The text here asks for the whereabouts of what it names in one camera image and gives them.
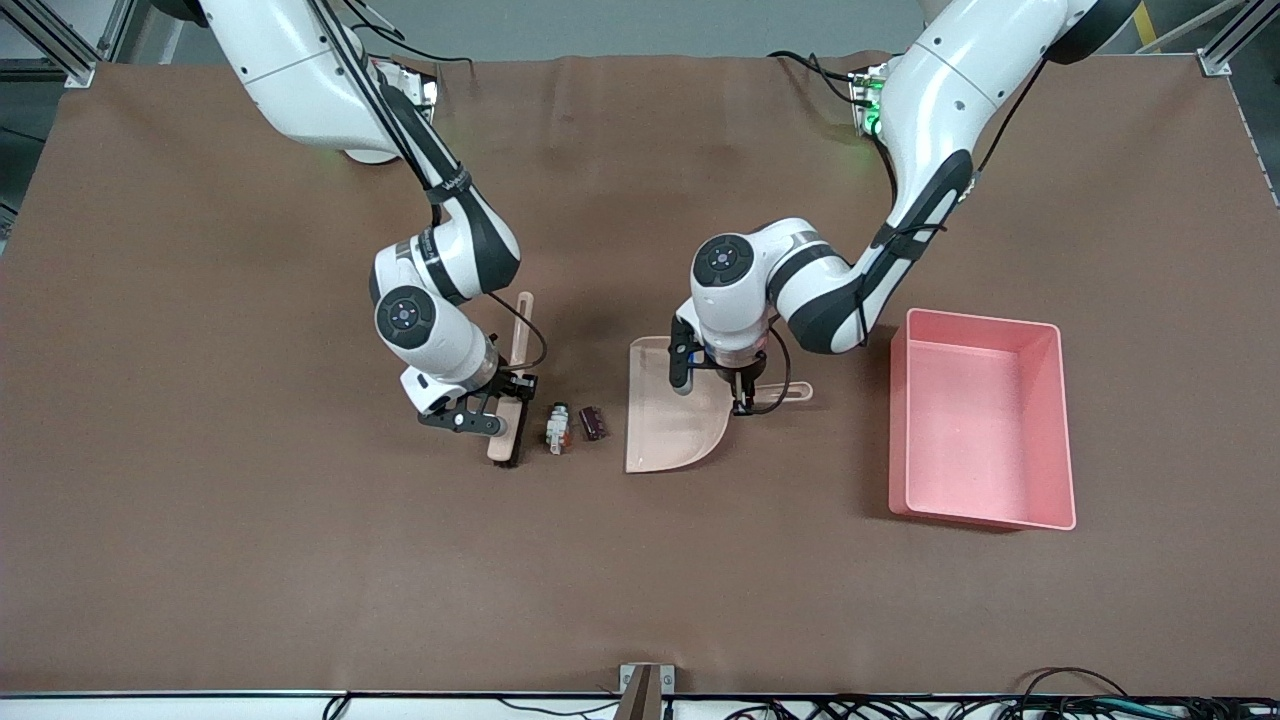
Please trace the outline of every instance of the dustpan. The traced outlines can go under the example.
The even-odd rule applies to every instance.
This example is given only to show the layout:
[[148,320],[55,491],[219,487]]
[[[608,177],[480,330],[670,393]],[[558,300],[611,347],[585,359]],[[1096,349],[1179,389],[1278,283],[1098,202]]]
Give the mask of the dustpan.
[[[728,428],[733,397],[728,386],[710,373],[700,373],[689,395],[677,395],[667,379],[669,355],[666,336],[641,337],[631,343],[631,384],[627,388],[627,473],[673,470],[705,457]],[[756,405],[768,405],[781,384],[755,387]],[[791,382],[783,402],[813,397],[813,386]]]

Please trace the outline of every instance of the pink plastic container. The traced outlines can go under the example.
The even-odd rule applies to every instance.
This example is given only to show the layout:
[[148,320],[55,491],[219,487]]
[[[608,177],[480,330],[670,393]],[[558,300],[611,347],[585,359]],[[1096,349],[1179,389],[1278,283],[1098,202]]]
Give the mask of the pink plastic container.
[[1075,527],[1056,327],[910,310],[893,336],[890,392],[893,512]]

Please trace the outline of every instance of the round black joint cap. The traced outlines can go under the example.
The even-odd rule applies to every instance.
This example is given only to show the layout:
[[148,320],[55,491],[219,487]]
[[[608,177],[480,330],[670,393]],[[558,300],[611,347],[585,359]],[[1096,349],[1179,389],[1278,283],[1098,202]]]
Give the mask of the round black joint cap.
[[755,261],[751,243],[740,234],[719,234],[694,256],[694,279],[703,287],[724,287],[746,275]]
[[397,287],[378,301],[376,323],[379,334],[396,347],[422,347],[431,337],[435,302],[420,287]]

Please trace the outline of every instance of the pink rectangular tray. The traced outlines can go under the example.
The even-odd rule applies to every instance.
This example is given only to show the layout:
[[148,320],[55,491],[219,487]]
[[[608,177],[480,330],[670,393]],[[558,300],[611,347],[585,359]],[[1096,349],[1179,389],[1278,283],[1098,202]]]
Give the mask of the pink rectangular tray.
[[1056,327],[910,310],[893,336],[890,388],[893,512],[1075,527]]

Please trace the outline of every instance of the white robotic arm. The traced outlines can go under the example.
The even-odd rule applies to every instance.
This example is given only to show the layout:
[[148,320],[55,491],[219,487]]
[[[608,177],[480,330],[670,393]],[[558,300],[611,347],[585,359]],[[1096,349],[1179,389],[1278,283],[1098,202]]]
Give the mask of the white robotic arm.
[[672,322],[672,387],[687,392],[694,369],[716,369],[733,387],[735,411],[751,414],[771,305],[810,352],[864,343],[890,295],[970,187],[973,149],[996,110],[1042,58],[1088,56],[1135,5],[954,0],[942,9],[895,59],[879,91],[876,129],[897,187],[870,246],[850,264],[800,219],[703,243],[690,272],[692,297]]
[[[456,306],[507,287],[520,268],[520,247],[422,117],[421,76],[370,60],[325,0],[184,4],[214,31],[253,102],[282,135],[360,161],[408,163],[433,206],[433,223],[374,259],[375,325],[410,365],[401,384],[424,424],[500,434],[506,428],[485,413],[485,402],[502,395],[527,401],[535,378],[503,370],[493,342]],[[443,223],[440,208],[448,213]],[[471,395],[484,397],[479,410],[468,409]]]

